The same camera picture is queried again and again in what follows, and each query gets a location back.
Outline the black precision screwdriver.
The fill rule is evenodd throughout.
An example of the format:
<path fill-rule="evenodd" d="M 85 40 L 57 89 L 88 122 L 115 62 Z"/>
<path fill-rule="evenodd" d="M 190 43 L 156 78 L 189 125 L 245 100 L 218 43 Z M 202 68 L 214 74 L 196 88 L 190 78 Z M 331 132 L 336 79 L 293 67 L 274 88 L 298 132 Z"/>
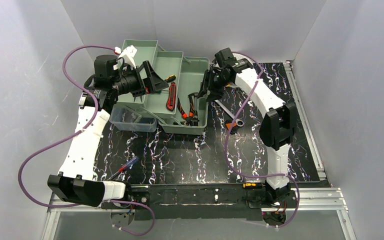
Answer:
<path fill-rule="evenodd" d="M 166 83 L 171 83 L 171 82 L 173 82 L 173 81 L 175 81 L 176 80 L 176 75 L 170 75 L 169 77 L 167 77 L 164 81 L 166 82 Z"/>

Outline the steel claw hammer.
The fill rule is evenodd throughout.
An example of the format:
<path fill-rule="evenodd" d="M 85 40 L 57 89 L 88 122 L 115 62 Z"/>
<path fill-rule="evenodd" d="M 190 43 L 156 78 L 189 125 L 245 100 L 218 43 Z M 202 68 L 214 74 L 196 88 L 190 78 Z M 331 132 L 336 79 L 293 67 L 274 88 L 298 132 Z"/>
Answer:
<path fill-rule="evenodd" d="M 198 126 L 199 125 L 199 119 L 198 119 L 198 111 L 197 111 L 197 92 L 192 92 L 188 95 L 189 99 L 189 125 L 190 126 Z"/>

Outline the red utility knife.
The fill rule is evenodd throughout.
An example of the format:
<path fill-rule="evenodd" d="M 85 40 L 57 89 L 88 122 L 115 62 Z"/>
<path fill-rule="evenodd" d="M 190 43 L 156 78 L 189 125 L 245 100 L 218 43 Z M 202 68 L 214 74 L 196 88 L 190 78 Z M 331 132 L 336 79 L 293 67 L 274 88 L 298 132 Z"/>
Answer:
<path fill-rule="evenodd" d="M 176 95 L 177 95 L 177 87 L 176 83 L 172 82 L 168 89 L 168 98 L 166 102 L 166 108 L 173 112 L 176 108 Z"/>

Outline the green plastic tool box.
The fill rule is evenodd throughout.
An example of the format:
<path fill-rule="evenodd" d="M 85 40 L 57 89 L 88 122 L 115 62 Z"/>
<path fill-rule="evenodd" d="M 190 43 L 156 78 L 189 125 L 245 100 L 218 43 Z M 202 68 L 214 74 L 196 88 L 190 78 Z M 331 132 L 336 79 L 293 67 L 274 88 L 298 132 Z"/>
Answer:
<path fill-rule="evenodd" d="M 133 59 L 136 64 L 149 61 L 155 72 L 166 79 L 174 75 L 176 86 L 176 98 L 183 110 L 188 113 L 189 97 L 200 90 L 205 71 L 210 67 L 210 61 L 206 57 L 184 56 L 181 51 L 166 51 L 157 40 L 126 39 L 122 47 L 134 46 L 137 50 Z M 134 118 L 153 119 L 162 129 L 169 134 L 202 135 L 207 126 L 208 103 L 204 98 L 195 101 L 198 122 L 193 126 L 184 125 L 182 113 L 175 108 L 167 109 L 166 102 L 169 98 L 169 90 L 166 88 L 157 93 L 134 98 L 130 93 L 120 95 L 118 102 L 111 112 L 110 122 L 122 131 L 143 132 L 143 127 L 127 127 L 126 120 L 121 113 L 131 112 Z"/>

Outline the orange black long-nose pliers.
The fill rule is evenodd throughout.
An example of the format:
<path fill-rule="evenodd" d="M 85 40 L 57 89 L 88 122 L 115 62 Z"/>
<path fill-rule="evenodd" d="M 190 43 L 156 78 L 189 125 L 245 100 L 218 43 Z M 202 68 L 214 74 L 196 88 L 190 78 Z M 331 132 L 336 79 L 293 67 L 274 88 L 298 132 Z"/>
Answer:
<path fill-rule="evenodd" d="M 181 121 L 180 124 L 185 126 L 195 126 L 197 119 L 195 118 L 195 106 L 194 106 L 193 100 L 189 98 L 188 112 L 184 111 L 179 98 L 177 98 L 176 106 L 177 106 L 177 109 L 180 111 L 181 117 L 183 119 L 183 121 Z"/>

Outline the orange handled wire stripper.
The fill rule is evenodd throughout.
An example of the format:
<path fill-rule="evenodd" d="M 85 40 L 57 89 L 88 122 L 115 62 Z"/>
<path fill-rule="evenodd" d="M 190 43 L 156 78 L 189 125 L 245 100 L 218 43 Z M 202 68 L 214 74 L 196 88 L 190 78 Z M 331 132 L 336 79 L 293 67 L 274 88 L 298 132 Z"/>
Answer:
<path fill-rule="evenodd" d="M 145 92 L 134 92 L 132 94 L 133 96 L 133 102 L 136 103 L 142 103 L 143 102 L 143 96 L 145 95 Z"/>

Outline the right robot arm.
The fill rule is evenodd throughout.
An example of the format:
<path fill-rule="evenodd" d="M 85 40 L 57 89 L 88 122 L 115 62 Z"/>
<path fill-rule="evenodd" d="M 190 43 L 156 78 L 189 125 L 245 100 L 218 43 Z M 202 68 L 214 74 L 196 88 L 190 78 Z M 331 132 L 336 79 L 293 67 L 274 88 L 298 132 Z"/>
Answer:
<path fill-rule="evenodd" d="M 253 64 L 246 58 L 235 58 L 230 48 L 218 51 L 214 57 L 215 64 L 205 71 L 198 97 L 204 97 L 207 102 L 220 100 L 225 86 L 235 84 L 252 100 L 263 116 L 259 136 L 267 153 L 266 200 L 279 202 L 291 191 L 288 160 L 296 132 L 297 106 L 274 94 L 259 79 Z"/>

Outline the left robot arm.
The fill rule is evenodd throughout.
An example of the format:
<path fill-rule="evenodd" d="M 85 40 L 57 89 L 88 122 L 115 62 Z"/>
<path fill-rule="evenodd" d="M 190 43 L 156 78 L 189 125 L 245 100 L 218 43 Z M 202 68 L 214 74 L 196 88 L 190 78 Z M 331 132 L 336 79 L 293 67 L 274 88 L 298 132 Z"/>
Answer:
<path fill-rule="evenodd" d="M 60 200 L 97 207 L 103 201 L 123 199 L 126 184 L 94 179 L 94 162 L 103 130 L 118 97 L 134 98 L 153 94 L 168 83 L 145 60 L 141 65 L 127 62 L 127 56 L 99 55 L 94 74 L 84 83 L 80 97 L 77 127 L 66 158 L 57 174 L 51 174 L 47 186 Z"/>

